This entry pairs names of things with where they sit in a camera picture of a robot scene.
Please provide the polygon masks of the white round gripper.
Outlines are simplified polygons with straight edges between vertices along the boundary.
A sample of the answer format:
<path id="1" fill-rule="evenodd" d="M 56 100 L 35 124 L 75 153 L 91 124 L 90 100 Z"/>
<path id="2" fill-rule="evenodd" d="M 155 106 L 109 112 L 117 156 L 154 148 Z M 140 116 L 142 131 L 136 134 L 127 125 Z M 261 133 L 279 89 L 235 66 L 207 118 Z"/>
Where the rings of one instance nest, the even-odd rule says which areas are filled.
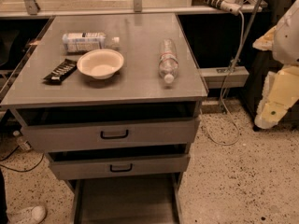
<path id="1" fill-rule="evenodd" d="M 261 129 L 270 129 L 280 122 L 288 110 L 299 100 L 299 0 L 284 16 L 252 46 L 261 51 L 272 48 L 273 57 L 284 65 L 277 73 L 269 71 L 263 84 L 254 120 Z"/>

